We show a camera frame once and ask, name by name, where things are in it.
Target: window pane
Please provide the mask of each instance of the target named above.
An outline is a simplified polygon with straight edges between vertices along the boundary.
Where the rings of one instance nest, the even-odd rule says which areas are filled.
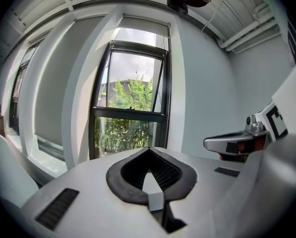
[[[137,42],[168,50],[168,38],[131,28],[118,28],[117,41]]]
[[[103,73],[97,106],[152,111],[160,69],[160,60],[113,52]]]
[[[153,147],[158,127],[157,122],[96,117],[95,156],[104,157],[140,147]]]
[[[29,56],[28,56],[28,58],[27,58],[27,61],[28,61],[28,60],[31,60],[31,58],[32,58],[32,56],[33,56],[33,54],[34,54],[34,52],[35,52],[36,49],[37,49],[37,47],[34,47],[34,48],[31,50],[31,52],[30,52],[30,54],[29,54]]]
[[[28,61],[28,59],[29,59],[29,56],[31,55],[31,51],[32,51],[32,47],[31,48],[29,48],[28,50],[27,50],[27,52],[25,53],[25,55],[24,55],[24,57],[23,57],[23,59],[22,59],[22,61],[21,61],[21,64],[23,64],[24,62],[26,62],[26,61]]]
[[[22,85],[22,81],[24,78],[25,69],[21,69],[21,72],[19,73],[17,77],[17,81],[15,83],[14,92],[13,92],[13,98],[19,98],[20,88]]]

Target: black vent grille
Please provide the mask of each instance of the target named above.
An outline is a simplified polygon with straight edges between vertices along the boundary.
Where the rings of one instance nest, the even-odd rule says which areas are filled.
[[[35,220],[53,231],[76,199],[78,193],[73,189],[64,189]]]
[[[217,168],[215,169],[215,172],[231,176],[231,177],[238,177],[239,171],[231,170],[231,169],[225,169],[225,168]]]
[[[149,169],[149,153],[140,154],[126,163],[121,169],[121,175],[129,184],[142,190]]]
[[[151,152],[150,169],[162,191],[174,185],[182,177],[182,171],[166,159]]]

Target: window frame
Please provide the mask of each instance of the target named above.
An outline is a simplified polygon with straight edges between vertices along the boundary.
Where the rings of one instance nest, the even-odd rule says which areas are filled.
[[[118,109],[118,108],[108,108],[108,107],[98,107],[98,95],[100,92],[101,81],[103,77],[104,70],[108,60],[111,60],[111,55],[113,52],[134,54],[140,56],[147,56],[150,58],[155,58],[161,60],[161,69],[158,77],[157,89],[160,84],[160,77],[163,71],[163,84],[162,84],[162,102],[161,102],[161,112],[148,112],[139,111],[131,109]],[[128,41],[116,41],[112,40],[107,45],[101,62],[99,64],[95,81],[93,84],[93,90],[91,95],[91,103],[89,109],[89,132],[88,132],[88,142],[89,142],[89,158],[90,160],[99,158],[98,154],[95,153],[95,142],[94,142],[94,127],[95,118],[116,118],[116,119],[126,119],[126,120],[139,120],[139,121],[150,121],[157,122],[158,129],[156,138],[158,142],[156,147],[167,147],[168,140],[168,129],[169,129],[169,116],[170,116],[170,91],[171,91],[171,58],[170,51],[157,48],[154,46],[149,46],[146,44],[140,44]],[[154,96],[153,109],[155,107],[157,99],[157,93]]]
[[[18,77],[20,76],[20,73],[22,71],[24,71],[22,81],[24,80],[26,70],[28,69],[28,65],[29,65],[31,59],[33,58],[35,52],[38,50],[38,47],[42,41],[43,41],[43,39],[41,41],[31,45],[30,47],[28,47],[27,51],[25,52],[25,54],[21,60],[21,64],[19,66],[19,69],[18,69],[16,76],[15,76],[15,80],[13,82],[11,98],[10,98],[10,106],[9,106],[9,127],[12,128],[17,133],[17,135],[19,135],[19,117],[17,116],[17,110],[18,110],[18,102],[19,102],[19,97],[20,97],[20,90],[21,90],[21,86],[22,86],[23,82],[20,85],[19,96],[14,98],[13,96],[14,96],[15,87],[16,87],[16,84],[18,81]],[[26,61],[23,61],[24,57],[26,56],[26,54],[28,53],[29,50],[30,50],[30,53],[29,53]]]

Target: green tree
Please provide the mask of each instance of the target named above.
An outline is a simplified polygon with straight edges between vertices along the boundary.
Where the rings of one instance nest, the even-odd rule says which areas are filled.
[[[132,107],[135,110],[150,111],[152,78],[147,86],[145,86],[143,79],[143,75],[141,78],[137,76],[135,80],[130,79],[129,93],[125,92],[124,86],[118,80],[116,88],[113,88],[116,99],[109,100],[109,107],[121,109]],[[148,130],[149,122],[147,121],[96,117],[95,152],[101,156],[148,146]]]

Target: pipe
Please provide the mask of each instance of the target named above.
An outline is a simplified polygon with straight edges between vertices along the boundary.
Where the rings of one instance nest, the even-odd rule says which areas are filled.
[[[242,38],[239,41],[235,42],[233,45],[231,45],[230,47],[226,48],[225,50],[229,52],[229,51],[237,48],[238,46],[242,45],[243,43],[247,42],[248,40],[254,38],[255,36],[259,35],[260,33],[263,33],[267,29],[270,29],[271,27],[273,27],[275,25],[277,25],[276,20],[272,20],[271,22],[265,24],[264,26],[258,28],[254,32],[246,35],[244,38]]]
[[[226,48],[228,45],[232,44],[237,39],[241,38],[243,35],[247,34],[249,31],[253,30],[255,27],[258,27],[260,24],[265,23],[267,20],[273,17],[272,13],[269,12],[266,15],[256,19],[252,24],[245,27],[243,30],[239,31],[237,34],[229,38],[226,42],[218,43],[221,49]]]
[[[241,53],[241,52],[243,52],[243,51],[245,51],[245,50],[248,50],[248,49],[250,49],[250,48],[252,48],[252,47],[254,47],[254,46],[256,46],[256,45],[258,45],[258,44],[261,44],[262,42],[265,42],[265,41],[268,41],[268,40],[270,40],[270,39],[272,39],[272,38],[274,38],[274,37],[276,37],[276,36],[279,36],[281,33],[279,32],[279,33],[277,33],[277,34],[273,34],[273,35],[271,35],[271,36],[268,36],[267,38],[265,38],[265,39],[263,39],[263,40],[260,40],[259,42],[256,42],[256,43],[254,43],[254,44],[252,44],[252,45],[250,45],[250,46],[248,46],[248,47],[246,47],[245,49],[242,49],[242,50],[240,50],[240,51],[234,51],[234,50],[232,50],[233,52],[234,52],[234,54],[239,54],[239,53]]]

